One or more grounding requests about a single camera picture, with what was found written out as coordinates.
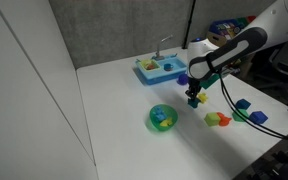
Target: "blue toy sink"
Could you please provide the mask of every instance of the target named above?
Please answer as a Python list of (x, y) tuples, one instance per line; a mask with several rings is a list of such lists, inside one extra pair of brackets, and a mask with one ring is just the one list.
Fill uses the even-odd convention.
[[(164, 69), (165, 64), (171, 64), (171, 69)], [(186, 72), (186, 65), (176, 55), (165, 56), (163, 60), (137, 60), (136, 65), (148, 85), (178, 78)]]

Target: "green block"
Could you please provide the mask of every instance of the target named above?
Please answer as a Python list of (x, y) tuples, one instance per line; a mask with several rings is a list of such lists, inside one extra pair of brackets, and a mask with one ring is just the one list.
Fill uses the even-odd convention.
[[(242, 114), (244, 114), (246, 117), (249, 117), (249, 115), (248, 115), (248, 113), (247, 113), (247, 111), (245, 110), (245, 109), (238, 109), (238, 110), (240, 110), (240, 112), (242, 113)], [(233, 112), (233, 114), (232, 114), (232, 116), (233, 116), (233, 119), (235, 120), (235, 121), (238, 121), (238, 122), (245, 122), (243, 119), (245, 119), (245, 118), (240, 118), (235, 112)]]
[(208, 126), (216, 126), (221, 121), (221, 118), (217, 113), (207, 113), (204, 120)]
[(218, 74), (214, 74), (213, 76), (211, 76), (208, 80), (206, 81), (201, 81), (200, 86), (204, 89), (209, 88), (212, 84), (214, 84), (218, 79), (220, 78), (220, 76)]

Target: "white table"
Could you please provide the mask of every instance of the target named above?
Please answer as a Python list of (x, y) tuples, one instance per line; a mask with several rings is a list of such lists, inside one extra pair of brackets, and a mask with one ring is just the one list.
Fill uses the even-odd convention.
[[(180, 48), (161, 52), (170, 53), (186, 60)], [(135, 60), (152, 55), (77, 71), (100, 180), (232, 179), (279, 141), (243, 122), (208, 127), (206, 113), (231, 114), (219, 81), (205, 91), (209, 100), (198, 109), (187, 105), (188, 86), (175, 80), (143, 85), (134, 71)], [(225, 83), (233, 100), (252, 103), (249, 113), (261, 110), (269, 117), (265, 126), (288, 134), (287, 106), (233, 76)], [(168, 104), (179, 114), (167, 132), (151, 127), (149, 111), (157, 104)]]

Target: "white wall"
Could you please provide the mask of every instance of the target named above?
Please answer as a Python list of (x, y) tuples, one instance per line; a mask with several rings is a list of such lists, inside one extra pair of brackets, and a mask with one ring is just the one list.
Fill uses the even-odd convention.
[(97, 180), (97, 174), (0, 17), (0, 180), (28, 179)]
[(76, 72), (48, 0), (0, 0), (0, 10), (92, 157)]

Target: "black cable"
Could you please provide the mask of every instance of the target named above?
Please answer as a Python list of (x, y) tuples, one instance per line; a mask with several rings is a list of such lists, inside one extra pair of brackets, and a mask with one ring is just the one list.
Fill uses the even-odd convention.
[(222, 79), (221, 74), (220, 74), (220, 73), (218, 73), (218, 74), (219, 74), (219, 77), (220, 77), (221, 87), (222, 87), (222, 93), (223, 93), (223, 95), (224, 95), (224, 98), (225, 98), (225, 100), (227, 101), (227, 103), (228, 103), (228, 105), (230, 106), (230, 108), (232, 109), (232, 111), (233, 111), (234, 113), (236, 113), (237, 116), (239, 116), (242, 120), (244, 120), (248, 125), (252, 126), (253, 128), (255, 128), (255, 129), (257, 129), (257, 130), (259, 130), (259, 131), (261, 131), (261, 132), (263, 132), (263, 133), (265, 133), (265, 134), (268, 134), (268, 135), (273, 136), (273, 137), (276, 137), (276, 138), (288, 140), (288, 137), (287, 137), (287, 136), (285, 136), (285, 135), (283, 135), (283, 134), (281, 134), (281, 133), (278, 133), (278, 132), (276, 132), (276, 131), (273, 131), (273, 130), (270, 129), (270, 128), (267, 128), (267, 127), (262, 126), (262, 125), (260, 125), (260, 124), (255, 124), (255, 123), (254, 123), (255, 125), (263, 128), (263, 129), (265, 129), (265, 130), (267, 130), (267, 131), (269, 131), (269, 132), (271, 132), (271, 133), (266, 132), (266, 131), (264, 131), (264, 130), (256, 127), (256, 126), (254, 126), (254, 125), (251, 124), (250, 122), (248, 122), (248, 120), (250, 120), (249, 117), (247, 117), (247, 116), (245, 116), (243, 113), (241, 113), (241, 112), (239, 111), (239, 109), (235, 106), (234, 102), (232, 101), (232, 99), (231, 99), (231, 97), (230, 97), (230, 95), (229, 95), (229, 93), (228, 93), (228, 91), (227, 91), (227, 89), (226, 89), (226, 86), (225, 86), (225, 84), (224, 84), (224, 81), (223, 81), (223, 79)]

